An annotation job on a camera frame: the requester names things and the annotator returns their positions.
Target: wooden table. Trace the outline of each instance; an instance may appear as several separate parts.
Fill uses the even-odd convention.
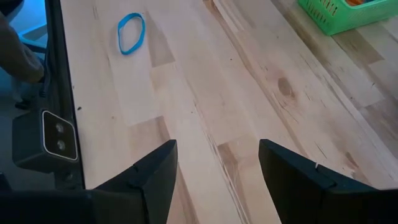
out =
[[[131,12],[147,34],[123,56]],[[397,18],[328,37],[295,0],[62,0],[62,13],[88,188],[176,139],[169,223],[280,223],[262,138],[398,187]]]

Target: orange object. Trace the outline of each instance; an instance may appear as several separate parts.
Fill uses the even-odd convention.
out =
[[[360,4],[364,4],[364,0],[346,0],[346,2],[350,5],[350,6],[358,6]]]

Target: green basket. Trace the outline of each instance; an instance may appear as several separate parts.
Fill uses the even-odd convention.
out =
[[[326,35],[387,19],[398,14],[398,0],[374,0],[350,6],[345,0],[298,0]]]

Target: black metal frame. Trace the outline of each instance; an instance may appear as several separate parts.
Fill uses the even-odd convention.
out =
[[[71,164],[71,170],[66,171],[64,174],[56,175],[56,187],[58,189],[85,189],[78,124],[76,122],[75,105],[73,102],[72,82],[70,79],[60,0],[45,0],[45,12],[48,32],[47,53],[45,56],[47,66],[46,80],[51,81],[48,87],[47,108],[74,125],[78,157],[80,158],[79,163]],[[72,180],[69,179],[68,183],[63,181],[65,180],[64,176],[71,173],[75,174],[72,175],[75,178]]]
[[[398,223],[398,190],[377,190],[270,140],[259,159],[279,218],[287,223]]]
[[[177,160],[169,140],[94,190],[12,192],[0,175],[0,223],[164,224]]]

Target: rubber band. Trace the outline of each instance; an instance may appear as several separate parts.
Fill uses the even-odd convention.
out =
[[[122,49],[122,45],[121,45],[121,41],[120,41],[120,30],[127,24],[127,22],[129,22],[131,19],[138,17],[141,19],[142,21],[142,30],[141,30],[141,34],[139,36],[139,39],[137,41],[136,44],[134,44],[134,46],[132,46],[129,50],[123,50]],[[118,40],[119,40],[119,49],[120,52],[123,55],[129,55],[131,53],[133,53],[134,51],[136,51],[139,47],[141,47],[142,43],[144,42],[144,36],[145,36],[145,20],[144,18],[141,16],[141,14],[139,13],[131,13],[126,15],[122,20],[120,20],[119,24],[118,24]]]

